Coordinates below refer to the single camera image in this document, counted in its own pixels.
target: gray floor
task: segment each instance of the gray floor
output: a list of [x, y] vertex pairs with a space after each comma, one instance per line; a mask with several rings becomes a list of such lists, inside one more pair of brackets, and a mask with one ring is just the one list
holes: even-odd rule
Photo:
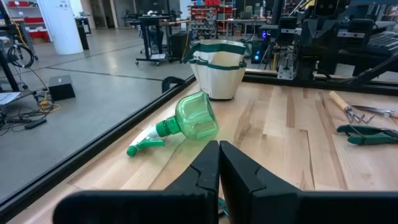
[[[160, 96], [165, 77], [192, 74], [189, 65], [178, 62], [137, 66], [135, 58], [143, 57], [139, 53], [143, 44], [135, 30], [95, 30], [88, 42], [90, 50], [75, 55], [57, 55], [52, 44], [35, 45], [39, 62], [32, 68], [39, 68], [45, 83], [70, 75], [76, 98], [58, 101], [60, 111], [48, 115], [46, 124], [30, 131], [10, 130], [0, 137], [0, 201]], [[21, 72], [31, 90], [42, 88], [32, 72]], [[25, 107], [37, 108], [33, 97], [3, 109], [15, 113]]]

